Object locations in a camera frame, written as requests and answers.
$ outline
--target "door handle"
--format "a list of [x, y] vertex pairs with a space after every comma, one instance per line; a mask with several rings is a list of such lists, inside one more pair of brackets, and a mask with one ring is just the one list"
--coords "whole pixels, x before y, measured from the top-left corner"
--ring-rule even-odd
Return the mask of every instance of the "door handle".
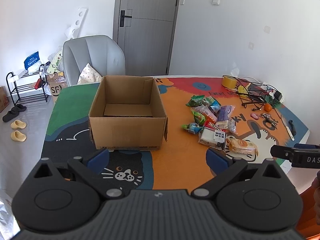
[[123, 27], [124, 26], [124, 18], [132, 18], [132, 16], [129, 16], [129, 15], [124, 15], [125, 13], [125, 10], [121, 10], [120, 11], [120, 27]]

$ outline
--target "yellow tape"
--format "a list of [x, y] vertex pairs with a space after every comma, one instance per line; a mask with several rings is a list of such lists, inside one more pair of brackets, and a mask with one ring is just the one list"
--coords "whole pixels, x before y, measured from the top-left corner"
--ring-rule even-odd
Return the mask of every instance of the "yellow tape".
[[223, 76], [222, 79], [222, 86], [229, 88], [229, 89], [235, 89], [237, 84], [237, 80], [230, 76]]

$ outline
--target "slipper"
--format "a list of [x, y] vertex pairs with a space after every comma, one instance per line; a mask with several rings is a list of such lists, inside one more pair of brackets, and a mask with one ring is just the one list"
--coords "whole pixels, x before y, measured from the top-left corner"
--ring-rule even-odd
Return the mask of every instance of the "slipper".
[[12, 111], [18, 111], [18, 112], [24, 112], [26, 111], [27, 107], [17, 104], [16, 106], [14, 106], [13, 108], [11, 108]]
[[23, 129], [27, 126], [27, 124], [25, 122], [22, 122], [20, 120], [15, 120], [12, 124], [11, 124], [11, 128], [12, 129]]
[[10, 111], [8, 111], [8, 113], [6, 115], [4, 115], [4, 117], [2, 117], [2, 121], [9, 122], [13, 118], [16, 118], [18, 115], [19, 115], [18, 111], [10, 110]]
[[14, 131], [11, 133], [11, 139], [18, 142], [24, 142], [27, 136], [19, 131]]

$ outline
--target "gray office chair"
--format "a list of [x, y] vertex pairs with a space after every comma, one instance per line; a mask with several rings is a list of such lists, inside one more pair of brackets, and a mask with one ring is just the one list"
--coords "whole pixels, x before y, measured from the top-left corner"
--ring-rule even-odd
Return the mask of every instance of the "gray office chair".
[[76, 85], [80, 73], [89, 63], [101, 76], [125, 75], [124, 54], [108, 36], [96, 35], [66, 41], [63, 65], [69, 86]]

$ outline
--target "yellow slipper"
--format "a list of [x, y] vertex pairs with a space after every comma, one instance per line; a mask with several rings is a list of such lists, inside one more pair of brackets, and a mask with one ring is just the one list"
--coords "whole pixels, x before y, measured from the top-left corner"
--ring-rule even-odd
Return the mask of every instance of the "yellow slipper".
[[23, 129], [27, 126], [27, 124], [25, 122], [22, 122], [20, 120], [15, 120], [12, 124], [11, 124], [11, 128], [12, 129]]
[[18, 142], [24, 142], [27, 136], [19, 131], [14, 131], [11, 133], [11, 139]]

